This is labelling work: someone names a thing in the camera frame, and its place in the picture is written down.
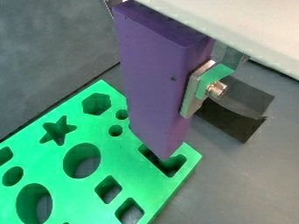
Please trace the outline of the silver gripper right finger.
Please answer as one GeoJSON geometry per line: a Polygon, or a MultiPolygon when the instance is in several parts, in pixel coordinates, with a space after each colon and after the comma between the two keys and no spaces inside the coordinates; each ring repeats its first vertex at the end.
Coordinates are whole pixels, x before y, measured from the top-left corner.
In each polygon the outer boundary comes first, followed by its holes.
{"type": "Polygon", "coordinates": [[[185,119],[192,117],[206,98],[221,98],[228,86],[220,80],[236,72],[245,60],[247,55],[243,52],[219,41],[215,42],[209,58],[189,75],[180,108],[180,115],[185,119]]]}

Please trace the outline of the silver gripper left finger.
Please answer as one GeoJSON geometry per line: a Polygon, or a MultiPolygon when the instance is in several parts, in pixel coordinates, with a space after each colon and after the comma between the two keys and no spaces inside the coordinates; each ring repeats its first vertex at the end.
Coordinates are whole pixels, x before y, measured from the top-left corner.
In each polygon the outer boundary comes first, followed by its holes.
{"type": "Polygon", "coordinates": [[[126,0],[102,0],[102,1],[104,1],[104,4],[105,4],[106,8],[108,8],[109,10],[112,10],[112,8],[113,8],[116,5],[121,4],[121,3],[125,2],[126,0]]]}

